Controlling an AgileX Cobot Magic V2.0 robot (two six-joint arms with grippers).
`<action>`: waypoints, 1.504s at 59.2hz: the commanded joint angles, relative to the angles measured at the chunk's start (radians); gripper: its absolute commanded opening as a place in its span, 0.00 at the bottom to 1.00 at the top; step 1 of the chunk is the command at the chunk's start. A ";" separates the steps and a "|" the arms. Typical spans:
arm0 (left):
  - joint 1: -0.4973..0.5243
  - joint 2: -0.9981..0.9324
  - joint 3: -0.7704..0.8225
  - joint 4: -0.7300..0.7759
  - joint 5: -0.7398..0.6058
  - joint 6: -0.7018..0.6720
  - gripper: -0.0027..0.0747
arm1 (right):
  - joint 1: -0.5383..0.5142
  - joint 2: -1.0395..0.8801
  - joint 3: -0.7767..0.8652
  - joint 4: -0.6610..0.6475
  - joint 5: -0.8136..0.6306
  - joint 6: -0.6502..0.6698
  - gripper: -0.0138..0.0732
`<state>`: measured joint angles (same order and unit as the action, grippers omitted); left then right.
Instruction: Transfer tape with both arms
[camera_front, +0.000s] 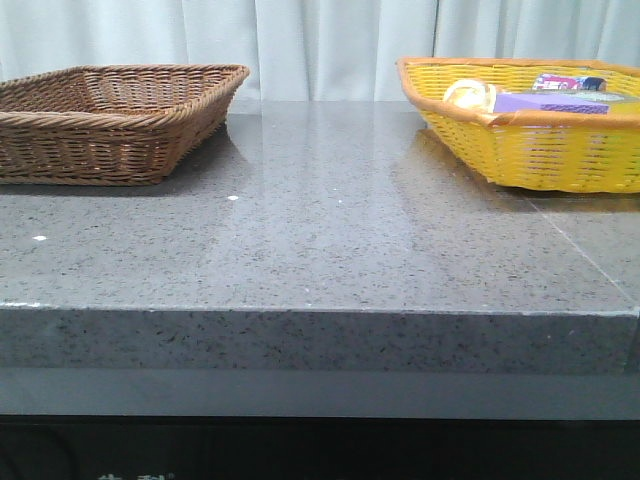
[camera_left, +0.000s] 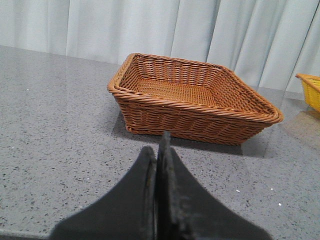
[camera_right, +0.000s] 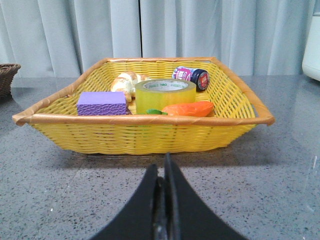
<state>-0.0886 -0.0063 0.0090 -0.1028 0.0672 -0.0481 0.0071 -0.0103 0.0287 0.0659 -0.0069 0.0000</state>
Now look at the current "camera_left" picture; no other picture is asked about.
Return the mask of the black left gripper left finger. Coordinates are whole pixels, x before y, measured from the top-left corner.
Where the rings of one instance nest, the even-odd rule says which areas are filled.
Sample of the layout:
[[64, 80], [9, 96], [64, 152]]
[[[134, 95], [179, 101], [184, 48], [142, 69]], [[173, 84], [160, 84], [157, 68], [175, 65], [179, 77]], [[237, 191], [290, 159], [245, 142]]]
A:
[[156, 166], [153, 149], [143, 147], [130, 170], [106, 195], [62, 220], [49, 239], [155, 239]]

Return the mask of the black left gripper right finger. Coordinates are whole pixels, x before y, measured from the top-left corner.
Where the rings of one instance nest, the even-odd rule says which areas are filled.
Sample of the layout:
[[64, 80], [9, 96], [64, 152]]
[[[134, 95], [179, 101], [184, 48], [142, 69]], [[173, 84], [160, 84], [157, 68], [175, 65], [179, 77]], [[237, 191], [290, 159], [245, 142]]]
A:
[[156, 170], [157, 237], [160, 240], [270, 240], [263, 228], [234, 213], [193, 177], [173, 147], [160, 140]]

